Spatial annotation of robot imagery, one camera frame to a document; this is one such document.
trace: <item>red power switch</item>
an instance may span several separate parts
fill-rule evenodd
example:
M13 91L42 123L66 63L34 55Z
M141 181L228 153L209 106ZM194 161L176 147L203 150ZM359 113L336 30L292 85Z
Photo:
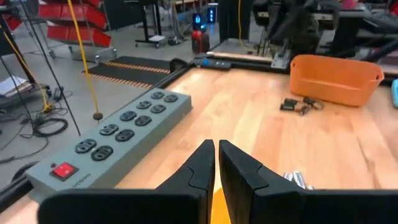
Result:
M68 179L71 175L76 173L79 169L70 165L67 162L57 166L53 171L51 171L50 175L60 179L62 181Z

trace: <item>wooden tabletop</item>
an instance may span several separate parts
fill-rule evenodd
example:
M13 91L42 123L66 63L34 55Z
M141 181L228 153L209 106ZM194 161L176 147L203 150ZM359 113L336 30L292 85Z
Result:
M191 95L192 111L117 188L157 187L204 139L217 148L230 140L278 174L300 170L316 189L398 188L398 110L389 88L379 87L363 108L326 103L306 116L279 111L291 96L287 75L193 68L168 89ZM25 196L0 223L35 223L37 208Z

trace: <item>orange plastic bin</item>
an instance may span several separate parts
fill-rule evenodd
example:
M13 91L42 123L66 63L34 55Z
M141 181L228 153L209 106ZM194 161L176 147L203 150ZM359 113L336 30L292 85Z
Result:
M298 55L290 63L290 91L309 98L362 106L384 79L380 66L357 60Z

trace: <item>black mat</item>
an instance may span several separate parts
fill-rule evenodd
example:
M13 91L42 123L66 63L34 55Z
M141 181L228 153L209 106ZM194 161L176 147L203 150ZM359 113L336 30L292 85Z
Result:
M90 68L88 72L93 78L109 82L155 85L170 73L169 63L165 60L123 56Z

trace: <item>power strip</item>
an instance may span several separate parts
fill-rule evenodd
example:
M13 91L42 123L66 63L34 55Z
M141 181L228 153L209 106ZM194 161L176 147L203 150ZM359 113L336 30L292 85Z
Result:
M30 197L65 189L112 188L190 112L191 97L153 89L27 170Z

